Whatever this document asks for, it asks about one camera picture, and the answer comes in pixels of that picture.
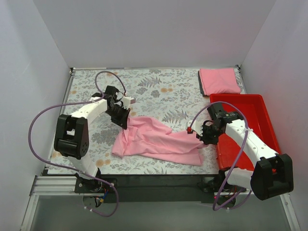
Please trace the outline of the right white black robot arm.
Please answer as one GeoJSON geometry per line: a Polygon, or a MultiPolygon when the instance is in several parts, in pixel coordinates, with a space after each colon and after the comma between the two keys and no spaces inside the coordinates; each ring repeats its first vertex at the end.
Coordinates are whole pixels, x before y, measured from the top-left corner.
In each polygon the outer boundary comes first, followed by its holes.
{"type": "Polygon", "coordinates": [[[192,120],[187,132],[196,133],[204,145],[218,144],[223,134],[240,147],[231,167],[218,172],[220,189],[226,185],[249,189],[259,200],[290,193],[294,189],[293,162],[288,154],[279,154],[266,145],[248,126],[244,114],[236,108],[227,112],[224,102],[210,103],[205,107],[211,117],[211,124],[192,120]]]}

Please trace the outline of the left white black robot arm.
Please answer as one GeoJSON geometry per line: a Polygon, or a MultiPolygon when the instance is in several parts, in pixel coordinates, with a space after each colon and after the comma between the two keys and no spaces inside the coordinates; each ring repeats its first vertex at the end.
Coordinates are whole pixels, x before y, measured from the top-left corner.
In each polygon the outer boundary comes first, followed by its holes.
{"type": "Polygon", "coordinates": [[[89,125],[98,116],[106,113],[112,123],[127,129],[130,106],[136,100],[125,95],[118,97],[119,93],[116,87],[107,86],[105,92],[93,94],[90,103],[69,115],[58,117],[54,149],[72,162],[78,177],[91,180],[99,175],[99,169],[88,154],[89,125]]]}

